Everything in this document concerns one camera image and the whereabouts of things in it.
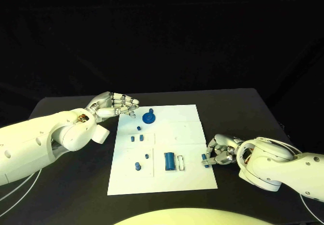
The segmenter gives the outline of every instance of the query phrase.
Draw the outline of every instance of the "white paper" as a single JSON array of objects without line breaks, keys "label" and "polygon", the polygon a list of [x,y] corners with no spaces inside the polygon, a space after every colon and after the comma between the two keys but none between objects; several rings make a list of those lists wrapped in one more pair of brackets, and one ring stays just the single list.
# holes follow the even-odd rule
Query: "white paper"
[{"label": "white paper", "polygon": [[[156,121],[146,124],[141,117],[150,108]],[[202,165],[206,139],[196,105],[140,107],[136,114],[136,119],[120,116],[108,195],[218,188],[212,166]],[[167,152],[175,153],[175,171],[166,171]],[[183,171],[177,156],[183,156]]]}]

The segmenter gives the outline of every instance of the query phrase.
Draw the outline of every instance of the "black table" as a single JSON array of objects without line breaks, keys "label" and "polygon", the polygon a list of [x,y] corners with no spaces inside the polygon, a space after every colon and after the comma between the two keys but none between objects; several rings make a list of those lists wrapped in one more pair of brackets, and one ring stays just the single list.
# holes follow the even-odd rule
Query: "black table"
[{"label": "black table", "polygon": [[[265,136],[290,142],[254,89],[131,96],[140,100],[141,106],[196,104],[208,141],[222,133],[245,140]],[[31,118],[84,108],[93,97],[45,98]],[[185,207],[232,211],[278,224],[316,220],[298,193],[284,184],[278,192],[251,185],[238,176],[237,164],[213,166],[219,189],[107,196],[118,117],[101,125],[111,131],[105,143],[91,141],[82,150],[67,153],[44,168],[31,193],[0,218],[0,224],[113,224],[141,213]],[[16,203],[35,177],[0,202],[0,213]],[[2,196],[22,181],[0,187]],[[324,209],[323,203],[306,201],[313,210],[319,209],[316,213]]]}]

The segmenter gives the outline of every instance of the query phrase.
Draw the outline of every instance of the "black tabletop surface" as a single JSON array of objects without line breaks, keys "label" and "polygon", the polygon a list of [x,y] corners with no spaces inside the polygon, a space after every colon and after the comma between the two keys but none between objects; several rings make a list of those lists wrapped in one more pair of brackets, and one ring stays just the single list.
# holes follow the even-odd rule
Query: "black tabletop surface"
[{"label": "black tabletop surface", "polygon": [[[245,140],[265,136],[290,142],[254,89],[130,95],[140,100],[141,106],[196,104],[208,141],[222,133]],[[84,108],[93,97],[45,98],[31,118]],[[29,194],[0,218],[0,224],[114,224],[141,213],[170,208],[226,210],[277,224],[314,221],[298,193],[284,184],[278,192],[251,185],[238,176],[237,164],[213,166],[218,189],[108,196],[118,117],[101,125],[111,131],[105,143],[91,141],[84,149],[67,153],[44,168]],[[0,202],[0,213],[21,199],[35,177]],[[22,181],[2,186],[0,196]],[[314,213],[324,211],[323,203],[311,199],[306,201]]]}]

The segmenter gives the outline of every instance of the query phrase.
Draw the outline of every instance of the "blue cylinder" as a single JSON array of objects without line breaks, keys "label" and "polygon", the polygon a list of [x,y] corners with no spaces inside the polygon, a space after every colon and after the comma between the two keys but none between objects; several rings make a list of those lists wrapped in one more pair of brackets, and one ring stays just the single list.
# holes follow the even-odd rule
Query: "blue cylinder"
[{"label": "blue cylinder", "polygon": [[166,157],[166,170],[176,170],[175,153],[173,152],[165,153],[165,157]]},{"label": "blue cylinder", "polygon": [[150,124],[156,121],[156,115],[153,114],[153,109],[143,115],[143,122]]},{"label": "blue cylinder", "polygon": [[137,169],[137,171],[141,170],[141,165],[139,162],[136,163],[136,169]]},{"label": "blue cylinder", "polygon": [[203,158],[203,160],[208,159],[206,154],[202,154],[202,158]]}]

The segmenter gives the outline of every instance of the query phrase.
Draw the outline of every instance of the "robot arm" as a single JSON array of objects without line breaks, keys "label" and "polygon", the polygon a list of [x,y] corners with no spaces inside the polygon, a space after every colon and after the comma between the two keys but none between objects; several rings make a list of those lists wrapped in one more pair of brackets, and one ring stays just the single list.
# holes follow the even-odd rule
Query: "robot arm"
[{"label": "robot arm", "polygon": [[281,183],[285,183],[301,195],[324,201],[324,155],[296,155],[290,152],[290,145],[273,139],[257,138],[245,142],[238,140],[235,137],[216,135],[212,149],[219,154],[203,160],[203,164],[228,164],[238,160],[239,177],[251,184],[268,191],[278,191]]},{"label": "robot arm", "polygon": [[59,112],[0,129],[0,185],[29,176],[93,139],[98,143],[110,131],[98,125],[121,113],[136,117],[139,100],[105,92],[85,109]]}]

